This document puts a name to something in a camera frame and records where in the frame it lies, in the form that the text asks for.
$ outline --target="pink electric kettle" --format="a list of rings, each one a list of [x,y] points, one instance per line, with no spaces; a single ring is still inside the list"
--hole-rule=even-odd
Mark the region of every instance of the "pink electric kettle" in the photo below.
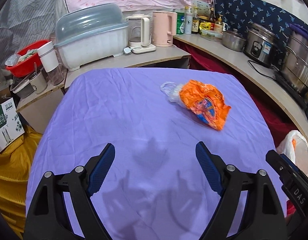
[[[153,44],[158,47],[173,45],[173,35],[176,35],[177,13],[153,12]]]

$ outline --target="green canister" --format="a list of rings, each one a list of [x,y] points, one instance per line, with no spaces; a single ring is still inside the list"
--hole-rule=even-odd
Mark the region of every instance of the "green canister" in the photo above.
[[[183,34],[185,27],[185,14],[182,12],[177,13],[177,22],[176,22],[176,34]]]

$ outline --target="orange object in bag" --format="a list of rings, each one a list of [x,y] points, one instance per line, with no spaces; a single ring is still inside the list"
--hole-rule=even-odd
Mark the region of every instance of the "orange object in bag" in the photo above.
[[[180,98],[204,123],[222,130],[231,109],[224,103],[224,96],[213,85],[190,80],[180,91]]]

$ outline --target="screw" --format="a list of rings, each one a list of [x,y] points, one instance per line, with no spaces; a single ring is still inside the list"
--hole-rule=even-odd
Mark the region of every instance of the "screw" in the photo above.
[[[77,173],[80,173],[80,172],[82,172],[84,170],[84,167],[83,166],[77,166],[76,168],[75,168],[75,171],[77,172]]]
[[[260,171],[259,171],[259,174],[261,174],[262,176],[265,176],[267,173],[266,173],[265,170],[260,170]]]
[[[227,165],[227,166],[226,166],[226,169],[227,169],[228,171],[235,171],[235,166],[234,166],[234,165]]]
[[[51,177],[51,175],[52,175],[52,173],[50,171],[47,171],[47,172],[44,173],[45,178],[49,178],[49,177]]]

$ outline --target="yellow cloth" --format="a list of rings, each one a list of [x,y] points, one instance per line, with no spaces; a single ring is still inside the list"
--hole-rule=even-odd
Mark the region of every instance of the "yellow cloth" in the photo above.
[[[31,127],[0,153],[0,212],[22,238],[25,227],[25,198],[30,168],[42,137]]]

